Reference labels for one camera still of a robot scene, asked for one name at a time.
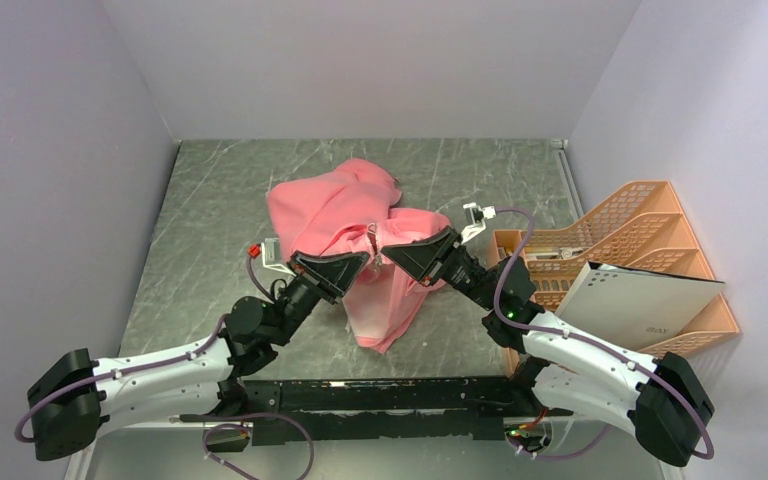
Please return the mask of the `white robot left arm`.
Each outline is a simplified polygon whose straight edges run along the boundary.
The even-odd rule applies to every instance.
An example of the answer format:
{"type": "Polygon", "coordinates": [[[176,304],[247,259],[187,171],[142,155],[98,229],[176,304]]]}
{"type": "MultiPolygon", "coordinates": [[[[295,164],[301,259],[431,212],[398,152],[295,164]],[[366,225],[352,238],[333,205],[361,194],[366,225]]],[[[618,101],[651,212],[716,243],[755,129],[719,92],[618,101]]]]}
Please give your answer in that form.
{"type": "Polygon", "coordinates": [[[293,277],[276,299],[240,298],[203,339],[131,357],[94,359],[85,348],[63,354],[28,389],[15,439],[33,445],[37,460],[51,461],[173,404],[235,419],[246,393],[233,383],[274,361],[316,305],[344,297],[370,259],[366,252],[295,252],[293,277]]]}

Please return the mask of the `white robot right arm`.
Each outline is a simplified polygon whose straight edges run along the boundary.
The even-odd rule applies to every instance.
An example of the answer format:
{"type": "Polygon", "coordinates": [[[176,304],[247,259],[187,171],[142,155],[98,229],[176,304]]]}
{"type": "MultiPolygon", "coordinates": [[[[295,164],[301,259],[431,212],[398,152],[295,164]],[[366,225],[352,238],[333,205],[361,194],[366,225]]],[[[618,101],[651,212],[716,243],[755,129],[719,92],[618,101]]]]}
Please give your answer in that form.
{"type": "Polygon", "coordinates": [[[381,253],[419,284],[444,281],[487,310],[488,335],[524,357],[519,366],[527,377],[509,389],[517,412],[544,407],[584,415],[628,433],[676,467],[713,458],[707,425],[715,409],[689,362],[614,345],[546,310],[532,299],[535,286],[518,252],[487,269],[447,227],[381,253]]]}

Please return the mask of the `pink zip-up jacket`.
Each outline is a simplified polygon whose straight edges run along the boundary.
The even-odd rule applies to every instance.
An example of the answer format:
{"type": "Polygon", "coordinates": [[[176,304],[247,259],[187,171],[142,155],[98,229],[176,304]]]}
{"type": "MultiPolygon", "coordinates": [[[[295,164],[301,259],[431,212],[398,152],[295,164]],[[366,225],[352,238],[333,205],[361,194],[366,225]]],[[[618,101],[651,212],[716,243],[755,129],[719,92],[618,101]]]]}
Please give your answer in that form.
{"type": "Polygon", "coordinates": [[[427,239],[450,224],[438,212],[400,206],[401,198],[393,176],[359,158],[280,183],[266,196],[283,259],[296,252],[369,254],[342,303],[358,345],[378,353],[408,330],[432,291],[387,259],[382,248],[427,239]]]}

